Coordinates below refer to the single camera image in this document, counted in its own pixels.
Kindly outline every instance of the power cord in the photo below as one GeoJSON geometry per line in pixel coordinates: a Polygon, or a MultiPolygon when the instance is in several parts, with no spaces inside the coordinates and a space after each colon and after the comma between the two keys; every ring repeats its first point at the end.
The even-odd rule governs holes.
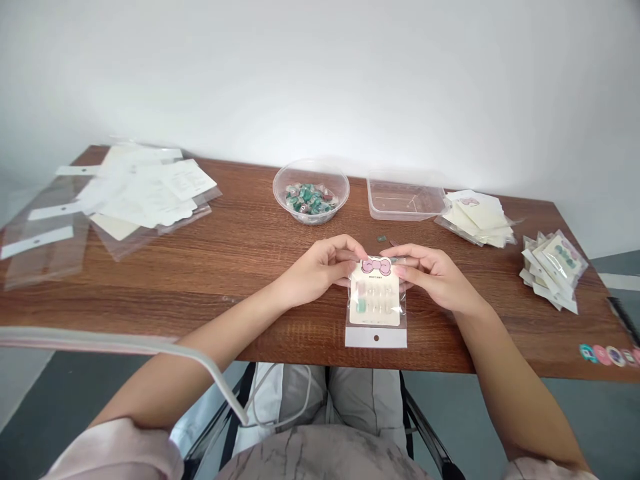
{"type": "MultiPolygon", "coordinates": [[[[243,427],[280,427],[286,423],[294,421],[296,418],[302,415],[309,404],[309,396],[311,393],[311,368],[309,368],[308,365],[305,365],[305,367],[307,368],[307,372],[309,374],[309,384],[307,386],[307,398],[305,400],[304,407],[302,407],[302,410],[300,410],[300,412],[298,412],[291,418],[277,423],[276,420],[268,422],[262,422],[258,420],[253,400],[258,390],[260,390],[260,387],[266,380],[267,376],[277,365],[274,363],[267,370],[266,374],[262,377],[256,388],[254,388],[253,393],[251,394],[247,402],[247,409],[250,405],[252,405],[253,415],[256,420],[254,424],[250,425],[247,411],[242,408],[237,398],[234,396],[232,390],[229,388],[227,382],[225,381],[222,372],[220,372],[220,370],[218,369],[218,366],[211,358],[198,350],[183,347],[182,345],[176,345],[173,343],[164,343],[157,340],[132,337],[130,335],[94,333],[80,330],[65,330],[42,327],[0,327],[0,339],[5,344],[13,341],[16,343],[16,345],[28,346],[32,348],[40,347],[38,345],[29,345],[30,343],[54,342],[55,348],[60,350],[78,348],[95,350],[96,347],[100,347],[102,351],[106,351],[109,353],[122,353],[123,351],[130,350],[131,347],[135,347],[140,351],[144,351],[145,353],[149,353],[152,355],[156,355],[158,353],[166,353],[168,355],[176,355],[178,357],[196,360],[196,362],[200,363],[204,368],[206,368],[209,374],[212,376],[214,383],[218,385],[218,388],[220,388],[220,392],[222,392],[224,398],[226,398],[226,400],[229,402],[231,409],[238,416],[243,427]]],[[[255,376],[252,382],[252,386],[253,385],[255,385],[255,376]]]]}

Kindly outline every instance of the clear plastic container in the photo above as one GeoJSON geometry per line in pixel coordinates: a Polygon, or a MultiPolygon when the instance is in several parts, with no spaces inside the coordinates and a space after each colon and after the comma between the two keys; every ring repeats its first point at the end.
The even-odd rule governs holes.
{"type": "Polygon", "coordinates": [[[291,162],[282,167],[273,179],[273,195],[282,208],[288,211],[293,218],[305,225],[321,225],[328,222],[342,208],[349,198],[349,180],[340,169],[331,162],[322,159],[302,159],[291,162]],[[317,215],[299,213],[287,205],[288,185],[294,183],[323,184],[338,199],[338,204],[333,210],[317,215]]]}
{"type": "Polygon", "coordinates": [[[445,215],[451,202],[441,187],[429,186],[428,172],[370,170],[369,212],[376,220],[425,220],[445,215]]]}

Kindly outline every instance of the forearm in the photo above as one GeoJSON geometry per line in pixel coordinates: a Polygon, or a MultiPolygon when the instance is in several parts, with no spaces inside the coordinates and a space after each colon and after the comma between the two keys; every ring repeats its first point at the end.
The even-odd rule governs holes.
{"type": "Polygon", "coordinates": [[[528,455],[588,471],[567,418],[493,308],[456,320],[509,460],[528,455]]]}
{"type": "MultiPolygon", "coordinates": [[[[221,371],[285,311],[274,284],[256,292],[177,343],[208,355],[221,371]]],[[[160,354],[118,390],[90,426],[129,417],[140,428],[171,429],[211,386],[198,362],[160,354]]]]}

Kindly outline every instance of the gray pants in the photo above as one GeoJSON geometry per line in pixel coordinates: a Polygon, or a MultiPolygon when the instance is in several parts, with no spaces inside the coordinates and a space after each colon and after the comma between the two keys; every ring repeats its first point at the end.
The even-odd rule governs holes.
{"type": "MultiPolygon", "coordinates": [[[[271,365],[256,365],[254,387],[271,365]]],[[[296,425],[332,423],[348,425],[386,438],[406,450],[398,370],[332,367],[327,384],[324,367],[309,368],[311,390],[302,414],[276,428],[239,428],[234,454],[296,425]]],[[[256,394],[255,410],[254,406],[249,408],[250,423],[256,422],[256,419],[262,423],[273,420],[282,422],[295,416],[305,405],[308,384],[306,366],[276,365],[256,394]]]]}

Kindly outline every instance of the finger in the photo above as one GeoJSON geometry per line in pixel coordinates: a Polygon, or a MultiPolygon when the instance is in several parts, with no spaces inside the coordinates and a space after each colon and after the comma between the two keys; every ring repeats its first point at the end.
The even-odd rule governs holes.
{"type": "Polygon", "coordinates": [[[341,261],[346,261],[346,260],[353,260],[355,262],[359,261],[360,258],[358,258],[358,256],[352,252],[351,250],[336,250],[335,251],[335,261],[337,262],[341,262],[341,261]]]}
{"type": "Polygon", "coordinates": [[[356,254],[356,256],[361,260],[368,260],[369,256],[362,245],[360,245],[356,240],[350,237],[347,234],[338,235],[337,237],[328,238],[321,241],[327,246],[331,246],[336,250],[351,250],[356,254]]]}
{"type": "Polygon", "coordinates": [[[329,274],[329,282],[334,283],[340,279],[346,279],[355,269],[355,262],[348,260],[325,268],[329,274]]]}
{"type": "Polygon", "coordinates": [[[418,268],[420,260],[413,257],[392,257],[391,263],[394,265],[406,265],[407,267],[418,268]]]}
{"type": "Polygon", "coordinates": [[[432,288],[434,282],[437,281],[436,277],[428,273],[421,272],[415,268],[405,267],[403,265],[393,267],[393,272],[406,282],[418,285],[419,287],[424,288],[427,292],[432,288]]]}
{"type": "Polygon", "coordinates": [[[347,278],[341,278],[333,282],[334,285],[338,285],[340,287],[349,288],[351,286],[351,282],[347,278]]]}
{"type": "Polygon", "coordinates": [[[408,243],[406,245],[400,245],[399,247],[392,247],[390,249],[382,250],[380,255],[384,257],[400,257],[403,255],[420,259],[424,262],[426,268],[431,270],[435,262],[442,258],[442,255],[446,255],[442,250],[435,250],[422,245],[416,245],[414,243],[408,243]]]}

